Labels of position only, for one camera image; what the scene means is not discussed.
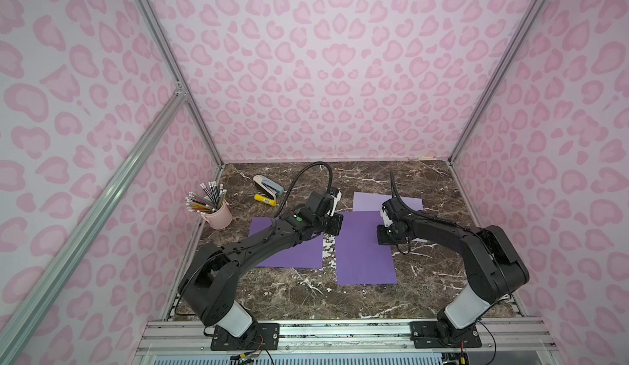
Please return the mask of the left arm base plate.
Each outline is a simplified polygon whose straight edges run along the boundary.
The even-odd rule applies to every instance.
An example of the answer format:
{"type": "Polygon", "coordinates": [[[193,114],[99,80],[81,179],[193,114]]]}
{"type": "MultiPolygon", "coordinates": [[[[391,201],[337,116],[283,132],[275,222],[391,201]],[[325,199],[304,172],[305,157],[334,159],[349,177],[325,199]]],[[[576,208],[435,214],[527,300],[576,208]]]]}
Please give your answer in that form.
{"type": "Polygon", "coordinates": [[[241,337],[235,337],[225,328],[215,326],[211,337],[211,350],[277,350],[279,336],[280,325],[274,322],[254,322],[241,337]]]}

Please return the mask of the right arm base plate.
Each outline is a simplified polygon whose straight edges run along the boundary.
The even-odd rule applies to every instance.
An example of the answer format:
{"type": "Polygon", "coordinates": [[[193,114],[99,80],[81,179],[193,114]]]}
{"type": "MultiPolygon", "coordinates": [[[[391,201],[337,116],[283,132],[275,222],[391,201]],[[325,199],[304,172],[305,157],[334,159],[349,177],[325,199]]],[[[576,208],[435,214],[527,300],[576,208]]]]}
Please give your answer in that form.
{"type": "Polygon", "coordinates": [[[457,329],[443,320],[411,322],[410,339],[416,349],[476,349],[483,345],[474,324],[457,329]]]}

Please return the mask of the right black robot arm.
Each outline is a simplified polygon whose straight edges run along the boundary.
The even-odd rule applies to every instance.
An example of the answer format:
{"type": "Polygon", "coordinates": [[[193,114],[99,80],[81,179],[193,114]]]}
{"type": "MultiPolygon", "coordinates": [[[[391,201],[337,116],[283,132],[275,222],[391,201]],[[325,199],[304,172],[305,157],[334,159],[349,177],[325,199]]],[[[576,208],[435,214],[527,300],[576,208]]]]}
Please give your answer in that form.
{"type": "Polygon", "coordinates": [[[398,246],[415,239],[436,243],[462,257],[467,286],[437,314],[437,334],[454,338],[468,331],[503,297],[530,280],[529,271],[505,231],[495,225],[467,227],[409,208],[395,197],[383,203],[378,243],[398,246]]]}

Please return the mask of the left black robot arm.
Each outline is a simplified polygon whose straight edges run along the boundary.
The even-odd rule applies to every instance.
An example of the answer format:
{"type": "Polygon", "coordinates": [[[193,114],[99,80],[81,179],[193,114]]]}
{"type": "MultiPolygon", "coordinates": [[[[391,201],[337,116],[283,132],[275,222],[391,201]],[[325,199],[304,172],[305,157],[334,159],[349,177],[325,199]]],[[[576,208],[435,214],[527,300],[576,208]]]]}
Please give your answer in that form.
{"type": "Polygon", "coordinates": [[[283,250],[325,233],[337,236],[343,216],[336,212],[342,193],[311,193],[305,204],[280,214],[240,242],[204,245],[194,255],[178,293],[206,327],[219,327],[237,339],[255,337],[257,321],[235,299],[240,278],[283,250]]]}

